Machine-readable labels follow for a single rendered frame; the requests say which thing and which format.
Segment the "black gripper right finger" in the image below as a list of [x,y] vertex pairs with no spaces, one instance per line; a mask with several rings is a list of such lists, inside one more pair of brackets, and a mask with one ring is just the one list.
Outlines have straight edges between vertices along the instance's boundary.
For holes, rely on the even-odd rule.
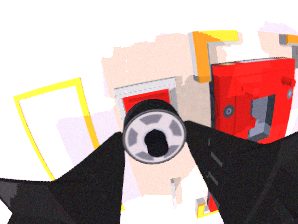
[[185,120],[186,144],[223,224],[247,224],[283,163],[298,155],[298,131],[255,143]]

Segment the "black wheel with white hub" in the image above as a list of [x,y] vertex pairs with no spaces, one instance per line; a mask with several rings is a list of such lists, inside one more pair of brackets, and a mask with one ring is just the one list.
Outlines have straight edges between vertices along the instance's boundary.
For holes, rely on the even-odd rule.
[[[169,152],[164,156],[150,157],[146,151],[145,133],[160,129],[165,133]],[[126,155],[142,164],[156,165],[172,160],[186,143],[185,121],[166,101],[142,100],[126,113],[122,128],[122,147]]]

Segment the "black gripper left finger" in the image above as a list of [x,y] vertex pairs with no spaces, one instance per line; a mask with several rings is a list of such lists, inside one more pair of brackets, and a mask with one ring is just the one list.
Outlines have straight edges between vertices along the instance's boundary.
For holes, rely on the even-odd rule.
[[120,224],[125,149],[122,132],[52,181],[0,177],[0,200],[11,212],[65,224]]

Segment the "yellow rectangular outline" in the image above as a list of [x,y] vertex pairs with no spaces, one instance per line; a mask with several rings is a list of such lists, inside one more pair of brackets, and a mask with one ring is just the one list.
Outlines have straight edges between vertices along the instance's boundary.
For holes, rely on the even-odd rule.
[[43,164],[45,171],[47,171],[48,176],[51,177],[52,180],[55,180],[55,177],[52,176],[52,173],[51,171],[49,171],[47,164],[45,164],[43,156],[41,156],[41,153],[39,152],[39,148],[36,147],[36,143],[35,143],[35,140],[33,140],[31,131],[29,131],[28,125],[27,123],[25,123],[23,111],[21,111],[19,100],[21,99],[25,100],[25,99],[29,99],[29,97],[43,95],[43,93],[47,93],[49,91],[55,91],[55,89],[74,87],[74,85],[76,85],[76,88],[77,88],[76,92],[77,92],[78,99],[80,99],[80,107],[81,107],[82,115],[84,115],[85,117],[86,128],[88,128],[90,140],[92,140],[93,148],[96,149],[97,147],[100,147],[100,143],[98,143],[96,131],[94,131],[92,119],[90,119],[88,107],[86,107],[86,99],[84,96],[84,91],[82,91],[82,84],[81,84],[80,77],[74,77],[74,79],[68,80],[68,81],[61,81],[61,83],[49,84],[47,85],[47,87],[33,89],[33,91],[20,93],[20,95],[13,96],[13,99],[15,99],[17,111],[19,111],[21,123],[23,123],[25,132],[27,132],[28,139],[31,140],[31,144],[33,145],[33,149],[35,149],[36,151],[36,155],[39,156],[39,160],[41,161],[41,164]]

